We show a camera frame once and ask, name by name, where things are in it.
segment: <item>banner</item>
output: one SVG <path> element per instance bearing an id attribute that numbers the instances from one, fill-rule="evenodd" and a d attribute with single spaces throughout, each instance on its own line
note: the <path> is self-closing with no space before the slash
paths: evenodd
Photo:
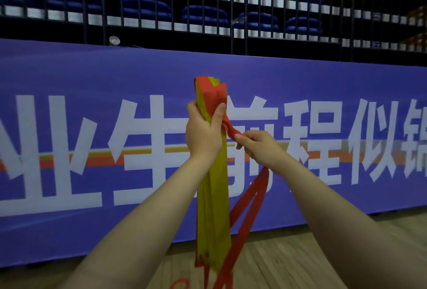
<path id="1" fill-rule="evenodd" d="M 200 75 L 227 83 L 238 130 L 268 131 L 365 213 L 427 204 L 426 68 L 34 50 L 47 44 L 0 56 L 0 267 L 88 254 L 165 182 L 189 157 L 186 104 Z M 232 207 L 260 167 L 231 141 L 228 164 Z M 286 183 L 271 175 L 253 230 L 303 224 Z M 175 241 L 195 239 L 195 213 L 196 199 Z"/>

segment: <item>ribbon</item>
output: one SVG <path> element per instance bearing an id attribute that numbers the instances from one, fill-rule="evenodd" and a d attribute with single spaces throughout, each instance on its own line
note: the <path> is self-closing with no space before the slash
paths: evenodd
<path id="1" fill-rule="evenodd" d="M 220 103 L 227 104 L 227 86 L 225 83 L 221 83 L 218 85 L 214 85 L 212 83 L 212 79 L 207 76 L 199 76 L 195 78 L 195 88 L 196 91 L 199 89 L 202 93 L 204 105 L 207 113 L 210 118 L 215 113 L 216 108 Z M 227 132 L 228 136 L 235 141 L 235 135 L 243 135 L 238 130 L 234 129 L 230 119 L 228 119 L 227 115 L 224 114 L 222 119 L 222 127 Z M 269 178 L 269 170 L 266 167 L 263 167 L 257 178 L 254 182 L 249 186 L 246 192 L 242 197 L 237 201 L 235 206 L 230 212 L 230 225 L 229 228 L 233 227 L 238 218 L 243 214 L 243 211 L 248 207 L 250 202 L 253 199 L 253 203 L 249 208 L 248 213 L 243 220 L 242 226 L 240 227 L 237 236 L 234 238 L 230 249 L 225 257 L 225 260 L 221 266 L 221 269 L 218 273 L 218 277 L 213 286 L 213 289 L 221 289 L 224 285 L 227 289 L 232 289 L 233 287 L 233 276 L 232 270 L 238 259 L 240 252 L 243 249 L 243 245 L 250 233 L 251 227 L 255 221 L 255 218 L 261 208 L 261 205 L 264 200 L 265 193 L 267 191 L 268 186 L 268 178 Z M 199 216 L 199 210 L 197 213 L 197 227 L 199 227 L 199 218 L 204 218 L 206 216 Z M 230 236 L 230 229 L 227 229 L 227 235 Z M 203 261 L 199 252 L 196 251 L 196 263 L 195 266 L 203 266 L 205 268 L 205 289 L 207 289 L 207 282 L 209 279 L 209 270 L 210 265 L 208 261 Z"/>

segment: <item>person's right hand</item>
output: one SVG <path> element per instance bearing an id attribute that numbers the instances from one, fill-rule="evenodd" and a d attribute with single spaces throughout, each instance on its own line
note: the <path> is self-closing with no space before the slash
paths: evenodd
<path id="1" fill-rule="evenodd" d="M 275 139 L 266 131 L 248 130 L 244 137 L 236 135 L 237 149 L 244 147 L 245 152 L 258 164 L 268 167 L 277 173 L 280 162 L 283 161 L 283 151 Z"/>

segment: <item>floor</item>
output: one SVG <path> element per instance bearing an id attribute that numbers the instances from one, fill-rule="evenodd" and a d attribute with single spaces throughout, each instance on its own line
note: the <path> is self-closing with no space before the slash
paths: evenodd
<path id="1" fill-rule="evenodd" d="M 372 216 L 377 223 L 427 259 L 427 207 Z M 148 288 L 169 289 L 179 278 L 203 288 L 203 270 L 194 268 L 194 242 L 173 244 Z M 0 288 L 55 288 L 82 258 L 0 269 Z M 177 285 L 174 289 L 184 288 Z M 345 288 L 307 226 L 252 233 L 234 269 L 235 289 Z"/>

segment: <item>red ribbon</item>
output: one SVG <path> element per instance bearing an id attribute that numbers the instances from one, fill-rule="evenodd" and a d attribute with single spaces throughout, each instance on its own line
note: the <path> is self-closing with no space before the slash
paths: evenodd
<path id="1" fill-rule="evenodd" d="M 225 83 L 221 83 L 218 86 L 213 86 L 211 80 L 207 76 L 199 76 L 195 78 L 195 82 L 199 85 L 200 90 L 203 93 L 205 105 L 208 114 L 212 117 L 215 113 L 216 108 L 221 104 L 227 104 L 227 86 Z M 222 118 L 222 126 L 227 131 L 228 136 L 235 141 L 235 135 L 243 135 L 238 130 L 234 129 L 230 119 L 224 114 Z M 233 276 L 232 270 L 239 257 L 240 252 L 243 249 L 243 245 L 251 231 L 251 227 L 255 221 L 255 218 L 261 208 L 264 200 L 264 196 L 267 191 L 269 178 L 269 170 L 263 167 L 261 173 L 257 176 L 254 182 L 249 186 L 243 196 L 237 201 L 232 211 L 230 212 L 230 228 L 234 226 L 238 218 L 242 215 L 243 211 L 250 204 L 251 200 L 254 199 L 252 205 L 243 220 L 242 226 L 239 229 L 238 235 L 234 238 L 232 246 L 228 251 L 224 264 L 218 274 L 213 289 L 221 289 L 224 285 L 227 289 L 233 287 Z M 195 266 L 205 267 L 205 289 L 207 288 L 207 281 L 209 278 L 209 265 L 205 265 L 196 252 L 196 263 Z"/>

